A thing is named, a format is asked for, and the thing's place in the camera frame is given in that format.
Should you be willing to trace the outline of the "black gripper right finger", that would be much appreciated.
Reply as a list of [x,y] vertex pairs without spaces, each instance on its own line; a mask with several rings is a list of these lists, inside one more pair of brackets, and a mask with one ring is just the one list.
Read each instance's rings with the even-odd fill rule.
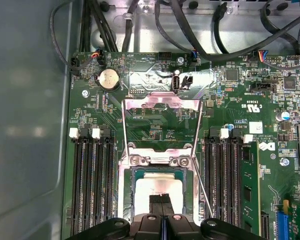
[[169,194],[164,194],[164,213],[170,240],[261,240],[262,237],[217,218],[196,225],[185,215],[174,213]]

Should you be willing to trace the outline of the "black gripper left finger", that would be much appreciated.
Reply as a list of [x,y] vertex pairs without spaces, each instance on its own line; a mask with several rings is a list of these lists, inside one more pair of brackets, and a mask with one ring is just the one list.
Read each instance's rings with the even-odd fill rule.
[[149,196],[149,213],[136,215],[132,223],[114,217],[70,236],[69,240],[159,240],[162,233],[163,194]]

